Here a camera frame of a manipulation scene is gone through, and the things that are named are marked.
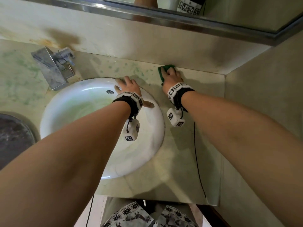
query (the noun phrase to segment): person's right hand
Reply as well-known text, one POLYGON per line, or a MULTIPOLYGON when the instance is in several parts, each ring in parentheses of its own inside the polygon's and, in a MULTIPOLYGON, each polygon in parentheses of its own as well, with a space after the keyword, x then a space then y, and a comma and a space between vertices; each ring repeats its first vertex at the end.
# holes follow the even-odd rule
POLYGON ((184 82, 180 76, 180 72, 176 71, 173 67, 169 68, 167 72, 165 72, 164 68, 161 67, 161 73, 164 78, 162 90, 166 95, 172 86, 177 83, 184 82))

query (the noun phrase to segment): clothing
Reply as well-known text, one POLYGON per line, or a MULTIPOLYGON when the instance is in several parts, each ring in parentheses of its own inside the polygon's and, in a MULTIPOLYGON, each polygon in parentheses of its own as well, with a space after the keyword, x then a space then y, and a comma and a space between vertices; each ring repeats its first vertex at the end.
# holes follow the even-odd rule
POLYGON ((172 203, 172 206, 162 202, 152 202, 151 205, 146 205, 149 206, 149 209, 146 209, 141 201, 108 197, 101 227, 197 227, 187 204, 172 203), (122 208, 113 214, 113 209, 118 206, 122 208))

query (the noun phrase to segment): green sponge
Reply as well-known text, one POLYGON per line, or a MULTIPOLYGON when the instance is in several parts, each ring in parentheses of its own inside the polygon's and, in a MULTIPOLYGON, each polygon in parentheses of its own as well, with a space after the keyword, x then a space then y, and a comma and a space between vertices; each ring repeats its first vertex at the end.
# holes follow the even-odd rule
MULTIPOLYGON (((169 65, 165 65, 165 66, 161 66, 161 67, 163 67, 164 71, 167 72, 167 70, 169 68, 175 68, 175 65, 169 64, 169 65)), ((158 72, 160 74, 160 78, 161 78, 161 81, 162 81, 162 84, 163 84, 164 83, 164 78, 163 78, 162 73, 161 73, 161 67, 158 68, 158 72)))

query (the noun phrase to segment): hand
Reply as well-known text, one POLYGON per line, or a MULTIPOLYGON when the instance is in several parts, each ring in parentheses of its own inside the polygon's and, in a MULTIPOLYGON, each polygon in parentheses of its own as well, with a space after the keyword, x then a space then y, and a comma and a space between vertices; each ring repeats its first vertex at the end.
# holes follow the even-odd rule
POLYGON ((184 82, 184 80, 180 76, 180 72, 176 71, 173 67, 169 68, 167 72, 165 72, 164 68, 161 67, 161 73, 164 78, 164 83, 162 86, 162 90, 167 95, 169 89, 177 83, 184 82))
MULTIPOLYGON (((142 96, 141 90, 139 85, 136 83, 135 80, 131 80, 128 76, 124 77, 124 81, 121 80, 120 78, 116 78, 116 82, 118 83, 118 86, 115 85, 115 91, 120 94, 122 92, 135 92, 136 94, 138 94, 139 96, 142 96)), ((153 108, 154 104, 149 102, 149 101, 145 101, 143 100, 143 105, 142 107, 149 107, 149 108, 153 108)))

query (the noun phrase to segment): faucet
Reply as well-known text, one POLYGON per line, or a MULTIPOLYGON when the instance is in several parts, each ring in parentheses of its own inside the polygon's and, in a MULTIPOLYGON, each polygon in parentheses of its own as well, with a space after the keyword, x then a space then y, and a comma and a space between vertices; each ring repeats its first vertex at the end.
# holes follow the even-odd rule
POLYGON ((52 90, 58 91, 68 86, 67 79, 75 75, 71 65, 74 53, 68 47, 53 53, 44 47, 31 53, 52 90))

